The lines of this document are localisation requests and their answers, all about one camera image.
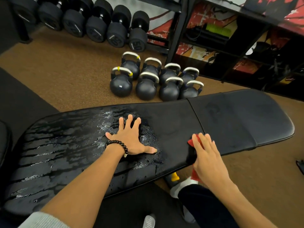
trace brown floor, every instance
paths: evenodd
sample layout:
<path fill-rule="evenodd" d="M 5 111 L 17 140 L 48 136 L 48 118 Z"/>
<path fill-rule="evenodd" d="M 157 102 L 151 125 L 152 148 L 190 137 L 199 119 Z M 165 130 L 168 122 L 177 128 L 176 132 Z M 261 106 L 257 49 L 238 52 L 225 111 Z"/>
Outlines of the brown floor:
<path fill-rule="evenodd" d="M 97 44 L 88 37 L 75 38 L 66 32 L 46 28 L 32 35 L 29 45 L 17 44 L 0 56 L 0 67 L 25 84 L 59 111 L 102 105 L 142 102 L 130 97 L 115 97 L 109 89 L 110 71 L 120 65 L 125 48 L 107 42 Z M 161 55 L 146 51 L 142 60 Z M 199 77 L 205 84 L 201 94 L 243 89 Z M 295 164 L 304 159 L 304 102 L 271 95 L 294 122 L 293 138 L 252 151 L 223 157 L 232 180 L 264 215 L 279 227 L 303 227 L 304 176 Z M 182 179 L 191 167 L 180 170 Z M 157 184 L 165 189 L 164 182 Z"/>

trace kettlebell handle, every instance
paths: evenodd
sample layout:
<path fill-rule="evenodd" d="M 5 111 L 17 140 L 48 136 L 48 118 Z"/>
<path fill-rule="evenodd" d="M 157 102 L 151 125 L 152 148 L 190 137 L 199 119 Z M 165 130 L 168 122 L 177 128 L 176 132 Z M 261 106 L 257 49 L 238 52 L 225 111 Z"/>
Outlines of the kettlebell handle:
<path fill-rule="evenodd" d="M 199 76 L 199 72 L 200 72 L 197 68 L 187 67 L 183 70 L 183 72 L 181 73 L 181 76 L 184 76 L 187 71 L 194 71 L 195 72 L 194 77 L 193 77 L 194 79 L 196 79 Z"/>
<path fill-rule="evenodd" d="M 144 62 L 143 62 L 143 65 L 146 66 L 147 65 L 147 61 L 155 61 L 158 63 L 158 67 L 157 67 L 157 70 L 158 72 L 160 72 L 161 70 L 161 61 L 159 61 L 157 58 L 154 58 L 154 57 L 148 57 Z"/>
<path fill-rule="evenodd" d="M 131 70 L 124 68 L 124 67 L 117 66 L 117 67 L 114 67 L 111 71 L 111 79 L 114 79 L 116 77 L 116 71 L 127 72 L 129 75 L 129 78 L 133 78 L 133 73 L 131 72 Z"/>
<path fill-rule="evenodd" d="M 137 53 L 134 53 L 134 52 L 124 52 L 122 57 L 121 57 L 121 64 L 126 62 L 126 55 L 132 55 L 132 56 L 136 57 L 136 59 L 137 59 L 136 66 L 138 68 L 140 67 L 140 56 Z"/>
<path fill-rule="evenodd" d="M 177 64 L 177 63 L 168 63 L 167 65 L 165 65 L 165 67 L 163 68 L 163 70 L 165 70 L 165 69 L 167 69 L 169 67 L 176 67 L 177 69 L 176 69 L 175 73 L 176 73 L 176 75 L 179 74 L 180 69 L 181 69 L 179 64 Z"/>
<path fill-rule="evenodd" d="M 178 81 L 178 88 L 180 89 L 183 84 L 184 80 L 182 80 L 180 77 L 168 77 L 165 81 L 165 84 L 168 84 L 170 81 Z"/>
<path fill-rule="evenodd" d="M 189 87 L 190 84 L 200 85 L 200 88 L 197 90 L 198 94 L 200 94 L 200 92 L 203 90 L 204 84 L 200 81 L 197 81 L 197 80 L 188 81 L 186 84 L 186 87 Z"/>
<path fill-rule="evenodd" d="M 159 78 L 158 78 L 158 76 L 155 75 L 154 73 L 142 72 L 142 73 L 139 75 L 138 78 L 142 78 L 143 76 L 151 76 L 151 77 L 153 77 L 153 78 L 155 79 L 155 80 L 154 80 L 155 83 L 159 83 Z"/>

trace forearm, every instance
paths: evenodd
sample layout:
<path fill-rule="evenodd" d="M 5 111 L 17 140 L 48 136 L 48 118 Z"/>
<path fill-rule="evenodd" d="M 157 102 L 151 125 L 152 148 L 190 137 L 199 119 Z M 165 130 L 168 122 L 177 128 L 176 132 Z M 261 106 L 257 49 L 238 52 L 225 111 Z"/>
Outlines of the forearm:
<path fill-rule="evenodd" d="M 240 228 L 277 228 L 245 198 L 232 182 L 214 193 L 230 211 Z"/>
<path fill-rule="evenodd" d="M 93 227 L 101 201 L 124 150 L 109 145 L 84 172 L 64 187 L 41 211 L 71 228 Z"/>

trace red cloth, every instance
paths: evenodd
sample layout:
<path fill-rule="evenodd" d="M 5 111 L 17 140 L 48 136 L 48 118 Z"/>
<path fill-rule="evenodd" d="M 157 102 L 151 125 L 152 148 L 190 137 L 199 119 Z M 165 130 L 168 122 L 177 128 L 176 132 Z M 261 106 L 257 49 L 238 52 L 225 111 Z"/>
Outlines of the red cloth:
<path fill-rule="evenodd" d="M 201 139 L 199 138 L 199 135 L 198 135 L 198 134 L 196 134 L 196 137 L 197 137 L 198 141 L 200 142 L 200 144 L 203 146 L 203 144 L 202 144 L 202 142 L 201 142 Z M 192 139 L 190 139 L 190 140 L 188 141 L 188 144 L 191 145 L 192 147 L 194 147 L 194 144 L 193 144 L 193 140 L 192 140 Z M 200 181 L 200 182 L 202 182 L 202 181 L 200 180 L 199 176 L 197 175 L 197 172 L 196 172 L 194 169 L 192 170 L 191 179 L 192 179 L 192 180 L 195 180 L 195 181 Z"/>

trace beaded bracelet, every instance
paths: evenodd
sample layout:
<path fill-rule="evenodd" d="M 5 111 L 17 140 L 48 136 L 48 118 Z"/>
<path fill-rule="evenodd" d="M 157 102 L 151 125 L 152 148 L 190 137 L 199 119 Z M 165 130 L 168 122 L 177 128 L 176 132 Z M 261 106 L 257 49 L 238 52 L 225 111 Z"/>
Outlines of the beaded bracelet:
<path fill-rule="evenodd" d="M 113 144 L 113 143 L 120 144 L 124 148 L 124 150 L 125 150 L 124 157 L 127 157 L 129 151 L 128 151 L 128 148 L 125 146 L 125 144 L 123 142 L 118 141 L 118 140 L 108 140 L 106 142 L 105 146 L 107 147 L 108 145 Z"/>

